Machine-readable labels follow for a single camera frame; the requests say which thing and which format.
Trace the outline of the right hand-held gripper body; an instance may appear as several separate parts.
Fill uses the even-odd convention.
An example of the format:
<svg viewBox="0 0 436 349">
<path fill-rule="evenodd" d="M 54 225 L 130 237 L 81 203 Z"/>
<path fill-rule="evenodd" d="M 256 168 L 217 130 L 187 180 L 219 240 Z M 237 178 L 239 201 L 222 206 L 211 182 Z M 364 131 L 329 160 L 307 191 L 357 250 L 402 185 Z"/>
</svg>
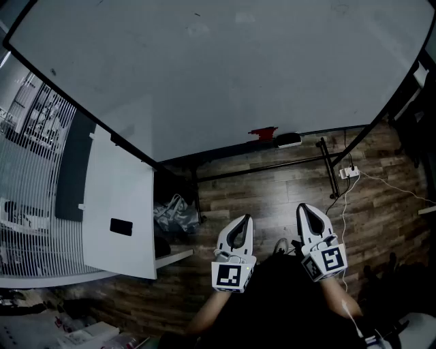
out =
<svg viewBox="0 0 436 349">
<path fill-rule="evenodd" d="M 347 268 L 345 246 L 339 243 L 338 236 L 332 234 L 309 247 L 303 246 L 303 269 L 312 282 L 333 277 Z"/>
</svg>

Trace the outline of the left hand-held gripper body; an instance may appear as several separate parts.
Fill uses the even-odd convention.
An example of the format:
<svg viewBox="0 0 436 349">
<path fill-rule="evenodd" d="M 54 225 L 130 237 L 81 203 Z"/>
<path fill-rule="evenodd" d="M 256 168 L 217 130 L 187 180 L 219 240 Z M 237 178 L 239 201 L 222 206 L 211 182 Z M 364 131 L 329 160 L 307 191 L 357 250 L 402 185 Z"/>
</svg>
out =
<svg viewBox="0 0 436 349">
<path fill-rule="evenodd" d="M 243 293 L 255 266 L 255 256 L 239 256 L 216 249 L 211 263 L 212 287 L 220 292 Z"/>
</svg>

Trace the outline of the black and white whiteboard eraser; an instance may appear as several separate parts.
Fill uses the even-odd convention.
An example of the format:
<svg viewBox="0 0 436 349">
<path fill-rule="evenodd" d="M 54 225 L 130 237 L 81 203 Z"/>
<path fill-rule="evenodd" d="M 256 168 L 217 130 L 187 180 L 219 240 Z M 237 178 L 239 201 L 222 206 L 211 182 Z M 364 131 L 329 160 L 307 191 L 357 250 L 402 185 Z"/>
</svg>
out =
<svg viewBox="0 0 436 349">
<path fill-rule="evenodd" d="M 280 149 L 295 147 L 302 144 L 302 138 L 297 133 L 281 134 L 275 138 L 275 144 Z"/>
</svg>

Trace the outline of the person's left forearm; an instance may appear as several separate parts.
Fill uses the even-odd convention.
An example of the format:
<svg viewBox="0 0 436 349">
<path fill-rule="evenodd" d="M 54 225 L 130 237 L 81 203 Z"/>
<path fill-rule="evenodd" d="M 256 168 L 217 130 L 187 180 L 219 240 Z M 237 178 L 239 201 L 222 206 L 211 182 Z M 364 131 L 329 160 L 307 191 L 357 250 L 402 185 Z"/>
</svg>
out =
<svg viewBox="0 0 436 349">
<path fill-rule="evenodd" d="M 188 324 L 185 333 L 187 335 L 200 335 L 209 330 L 231 295 L 231 292 L 214 291 Z"/>
</svg>

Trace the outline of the person's right forearm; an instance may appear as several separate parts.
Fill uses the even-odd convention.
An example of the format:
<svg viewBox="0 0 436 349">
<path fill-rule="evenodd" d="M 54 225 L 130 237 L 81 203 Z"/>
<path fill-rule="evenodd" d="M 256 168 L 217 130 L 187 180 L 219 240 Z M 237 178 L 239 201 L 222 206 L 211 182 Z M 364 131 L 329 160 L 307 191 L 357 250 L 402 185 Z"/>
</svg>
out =
<svg viewBox="0 0 436 349">
<path fill-rule="evenodd" d="M 322 279 L 319 284 L 330 310 L 344 318 L 349 318 L 350 316 L 353 318 L 362 317 L 360 306 L 346 293 L 336 278 L 329 277 Z"/>
</svg>

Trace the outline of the large black-framed whiteboard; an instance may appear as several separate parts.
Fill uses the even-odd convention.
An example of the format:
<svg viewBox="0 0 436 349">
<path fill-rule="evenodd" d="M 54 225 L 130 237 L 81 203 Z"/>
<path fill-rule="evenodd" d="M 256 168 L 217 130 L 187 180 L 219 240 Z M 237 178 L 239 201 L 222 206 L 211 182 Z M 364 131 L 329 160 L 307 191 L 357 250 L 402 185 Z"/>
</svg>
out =
<svg viewBox="0 0 436 349">
<path fill-rule="evenodd" d="M 160 162 L 372 122 L 410 70 L 429 0 L 7 0 L 10 44 Z"/>
</svg>

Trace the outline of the grey bag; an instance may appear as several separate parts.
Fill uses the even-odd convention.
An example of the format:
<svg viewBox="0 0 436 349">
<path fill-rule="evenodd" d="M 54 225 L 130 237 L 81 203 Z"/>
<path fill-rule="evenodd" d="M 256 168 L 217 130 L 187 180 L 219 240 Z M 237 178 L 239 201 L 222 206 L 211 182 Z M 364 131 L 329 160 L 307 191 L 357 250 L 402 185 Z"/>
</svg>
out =
<svg viewBox="0 0 436 349">
<path fill-rule="evenodd" d="M 193 233 L 199 225 L 199 215 L 194 204 L 187 204 L 179 194 L 169 202 L 153 203 L 153 219 L 164 232 Z"/>
</svg>

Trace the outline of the black office chair base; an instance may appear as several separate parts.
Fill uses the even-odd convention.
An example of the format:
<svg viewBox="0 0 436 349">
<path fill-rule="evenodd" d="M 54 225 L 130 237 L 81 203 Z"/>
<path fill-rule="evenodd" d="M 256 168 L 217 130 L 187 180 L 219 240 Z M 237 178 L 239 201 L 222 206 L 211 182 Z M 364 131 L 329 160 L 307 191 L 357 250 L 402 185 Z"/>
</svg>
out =
<svg viewBox="0 0 436 349">
<path fill-rule="evenodd" d="M 428 266 L 401 264 L 392 252 L 381 275 L 369 265 L 363 271 L 358 302 L 368 314 L 401 318 L 415 312 L 436 317 L 436 272 Z"/>
</svg>

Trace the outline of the white shelf board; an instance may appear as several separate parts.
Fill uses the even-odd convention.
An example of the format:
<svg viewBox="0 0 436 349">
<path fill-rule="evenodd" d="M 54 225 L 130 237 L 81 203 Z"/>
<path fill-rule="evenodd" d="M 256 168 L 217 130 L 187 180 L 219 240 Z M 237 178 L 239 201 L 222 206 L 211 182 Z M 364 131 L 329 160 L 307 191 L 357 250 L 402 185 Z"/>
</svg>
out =
<svg viewBox="0 0 436 349">
<path fill-rule="evenodd" d="M 156 269 L 160 269 L 162 267 L 166 267 L 170 264 L 174 264 L 183 259 L 186 259 L 193 255 L 193 249 L 186 249 L 181 252 L 174 252 L 168 254 L 167 256 L 162 256 L 155 259 L 155 267 Z"/>
</svg>

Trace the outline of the person's black clothing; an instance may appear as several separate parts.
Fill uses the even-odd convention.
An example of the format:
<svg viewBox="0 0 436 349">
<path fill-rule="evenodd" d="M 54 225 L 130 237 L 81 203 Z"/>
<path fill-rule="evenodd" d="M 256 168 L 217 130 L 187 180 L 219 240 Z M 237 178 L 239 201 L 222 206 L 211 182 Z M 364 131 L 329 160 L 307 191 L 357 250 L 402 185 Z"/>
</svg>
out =
<svg viewBox="0 0 436 349">
<path fill-rule="evenodd" d="M 299 259 L 273 254 L 255 267 L 242 294 L 232 293 L 200 335 L 165 333 L 158 349 L 367 349 L 373 325 L 327 306 L 319 282 Z"/>
</svg>

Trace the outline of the red marker pen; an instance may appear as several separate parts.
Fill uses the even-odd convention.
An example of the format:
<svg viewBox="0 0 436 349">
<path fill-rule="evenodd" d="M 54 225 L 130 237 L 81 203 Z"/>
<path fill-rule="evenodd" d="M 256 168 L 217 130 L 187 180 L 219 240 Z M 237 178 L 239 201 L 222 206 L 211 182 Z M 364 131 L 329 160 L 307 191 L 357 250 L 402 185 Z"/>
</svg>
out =
<svg viewBox="0 0 436 349">
<path fill-rule="evenodd" d="M 251 130 L 249 134 L 251 135 L 257 135 L 258 140 L 266 141 L 266 140 L 272 140 L 274 138 L 274 132 L 277 129 L 277 127 L 265 127 L 261 129 Z"/>
</svg>

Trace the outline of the white cabinet door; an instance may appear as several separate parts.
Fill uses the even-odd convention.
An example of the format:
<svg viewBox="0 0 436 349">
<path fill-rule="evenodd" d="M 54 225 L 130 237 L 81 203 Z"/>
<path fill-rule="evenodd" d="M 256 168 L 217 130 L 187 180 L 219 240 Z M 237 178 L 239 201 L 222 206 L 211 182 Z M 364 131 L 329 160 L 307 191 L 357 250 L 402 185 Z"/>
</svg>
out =
<svg viewBox="0 0 436 349">
<path fill-rule="evenodd" d="M 82 253 L 90 267 L 156 279 L 153 169 L 96 127 L 82 204 Z"/>
</svg>

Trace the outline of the black chair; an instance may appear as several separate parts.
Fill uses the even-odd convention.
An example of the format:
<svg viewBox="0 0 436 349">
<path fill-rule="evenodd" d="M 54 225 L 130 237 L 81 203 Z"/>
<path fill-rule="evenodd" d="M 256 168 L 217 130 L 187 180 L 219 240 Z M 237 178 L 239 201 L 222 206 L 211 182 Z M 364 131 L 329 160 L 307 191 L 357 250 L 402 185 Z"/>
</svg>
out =
<svg viewBox="0 0 436 349">
<path fill-rule="evenodd" d="M 418 168 L 427 151 L 436 151 L 436 65 L 426 75 L 423 88 L 394 122 L 404 152 Z"/>
</svg>

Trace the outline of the white cardboard box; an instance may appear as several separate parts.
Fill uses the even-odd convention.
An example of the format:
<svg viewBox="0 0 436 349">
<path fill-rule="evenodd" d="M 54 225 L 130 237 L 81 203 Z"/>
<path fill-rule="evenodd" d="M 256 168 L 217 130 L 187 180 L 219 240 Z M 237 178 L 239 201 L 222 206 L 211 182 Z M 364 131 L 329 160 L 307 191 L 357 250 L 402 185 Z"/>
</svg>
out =
<svg viewBox="0 0 436 349">
<path fill-rule="evenodd" d="M 103 344 L 120 333 L 118 327 L 105 322 L 65 334 L 57 338 L 61 349 L 101 349 Z"/>
</svg>

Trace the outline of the black panel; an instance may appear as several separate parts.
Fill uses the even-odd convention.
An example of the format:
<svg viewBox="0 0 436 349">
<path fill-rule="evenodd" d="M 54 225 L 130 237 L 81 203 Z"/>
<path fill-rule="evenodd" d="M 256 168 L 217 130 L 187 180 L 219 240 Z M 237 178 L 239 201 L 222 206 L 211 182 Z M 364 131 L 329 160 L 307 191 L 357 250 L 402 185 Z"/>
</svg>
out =
<svg viewBox="0 0 436 349">
<path fill-rule="evenodd" d="M 58 219 L 82 221 L 79 205 L 84 202 L 87 168 L 96 123 L 76 111 L 63 149 L 54 214 Z"/>
</svg>

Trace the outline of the striped glass partition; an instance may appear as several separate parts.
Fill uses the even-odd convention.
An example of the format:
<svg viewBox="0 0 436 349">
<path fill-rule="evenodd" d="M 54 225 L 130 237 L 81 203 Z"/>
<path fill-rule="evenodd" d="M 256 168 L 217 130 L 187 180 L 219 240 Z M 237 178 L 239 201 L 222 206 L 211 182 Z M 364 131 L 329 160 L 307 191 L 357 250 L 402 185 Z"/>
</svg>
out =
<svg viewBox="0 0 436 349">
<path fill-rule="evenodd" d="M 76 109 L 10 52 L 0 54 L 0 275 L 94 272 L 79 222 L 55 215 L 64 148 Z"/>
</svg>

